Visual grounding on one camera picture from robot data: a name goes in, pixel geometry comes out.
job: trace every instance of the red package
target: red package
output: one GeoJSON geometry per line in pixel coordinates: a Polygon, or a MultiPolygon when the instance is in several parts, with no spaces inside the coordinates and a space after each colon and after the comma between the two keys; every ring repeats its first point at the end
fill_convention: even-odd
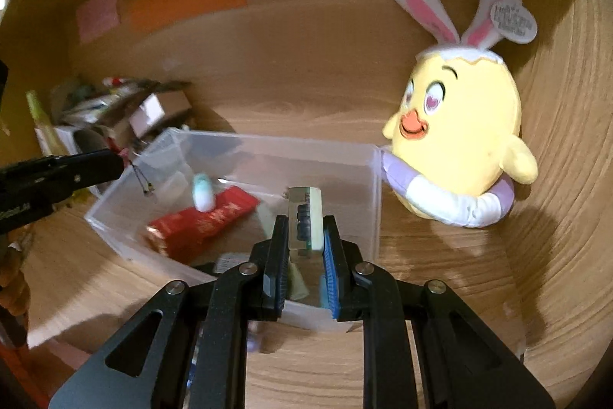
{"type": "Polygon", "coordinates": [[[207,238],[215,236],[233,220],[255,210],[260,200],[232,186],[215,195],[215,208],[200,212],[194,207],[165,215],[146,227],[146,239],[156,252],[182,264],[200,253],[207,238]]]}

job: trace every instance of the wooden wall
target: wooden wall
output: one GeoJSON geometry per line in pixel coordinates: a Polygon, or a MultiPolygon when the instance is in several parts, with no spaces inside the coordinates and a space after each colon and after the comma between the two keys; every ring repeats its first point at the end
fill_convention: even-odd
{"type": "MultiPolygon", "coordinates": [[[[392,0],[247,0],[150,35],[131,29],[130,1],[120,0],[127,23],[91,44],[69,23],[74,71],[193,80],[204,128],[381,143],[415,55],[433,42],[392,0]]],[[[477,0],[443,2],[467,27],[477,0]]]]}
{"type": "Polygon", "coordinates": [[[5,30],[0,26],[0,58],[8,67],[0,118],[0,165],[41,155],[26,91],[36,89],[47,104],[49,90],[70,74],[66,38],[54,25],[38,23],[33,30],[5,30]]]}
{"type": "Polygon", "coordinates": [[[501,225],[533,372],[565,405],[613,336],[613,0],[524,0],[536,44],[500,44],[539,178],[501,225]]]}

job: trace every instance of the pink sticky note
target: pink sticky note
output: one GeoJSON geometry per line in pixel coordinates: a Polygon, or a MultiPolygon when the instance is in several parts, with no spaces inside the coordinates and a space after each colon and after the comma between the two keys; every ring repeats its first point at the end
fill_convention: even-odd
{"type": "Polygon", "coordinates": [[[79,40],[87,44],[119,25],[117,0],[88,0],[77,8],[79,40]]]}

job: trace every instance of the wooden surface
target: wooden surface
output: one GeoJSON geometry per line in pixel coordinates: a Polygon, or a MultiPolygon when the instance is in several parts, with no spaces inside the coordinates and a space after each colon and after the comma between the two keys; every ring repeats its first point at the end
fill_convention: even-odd
{"type": "Polygon", "coordinates": [[[564,406],[613,336],[613,0],[524,3],[538,44],[501,51],[539,178],[500,234],[522,298],[526,364],[564,406]]]}
{"type": "MultiPolygon", "coordinates": [[[[81,1],[22,0],[18,9],[59,16],[66,67],[92,81],[192,81],[199,124],[214,130],[381,144],[414,56],[432,42],[392,0],[247,0],[148,36],[123,24],[80,46],[72,10],[81,1]]],[[[442,1],[467,27],[478,0],[442,1]]],[[[129,2],[119,0],[122,19],[129,2]]],[[[539,23],[536,41],[495,50],[516,77],[539,179],[519,189],[505,222],[478,231],[418,219],[384,191],[379,263],[417,283],[447,280],[512,347],[521,314],[526,365],[563,407],[613,335],[613,0],[524,4],[539,23]]],[[[35,344],[63,332],[95,349],[168,279],[117,259],[78,214],[40,232],[26,266],[35,344]]],[[[250,407],[360,406],[360,332],[273,333],[269,353],[249,358],[250,407]]]]}
{"type": "MultiPolygon", "coordinates": [[[[38,379],[49,390],[72,370],[47,353],[46,341],[57,338],[95,352],[172,279],[117,257],[82,219],[85,208],[39,222],[25,265],[32,288],[29,343],[38,379]]],[[[414,283],[444,279],[520,351],[520,306],[500,240],[484,230],[477,238],[453,236],[456,247],[450,248],[443,241],[454,232],[408,214],[385,190],[378,263],[414,283]]],[[[361,330],[315,333],[271,324],[265,332],[263,352],[248,358],[247,407],[362,406],[361,330]]]]}

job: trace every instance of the white box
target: white box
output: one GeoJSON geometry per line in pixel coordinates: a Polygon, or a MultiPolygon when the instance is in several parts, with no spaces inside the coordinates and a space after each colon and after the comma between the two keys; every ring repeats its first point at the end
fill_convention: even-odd
{"type": "Polygon", "coordinates": [[[191,105],[182,90],[151,94],[132,116],[130,125],[137,138],[142,138],[164,121],[191,110],[191,105]]]}

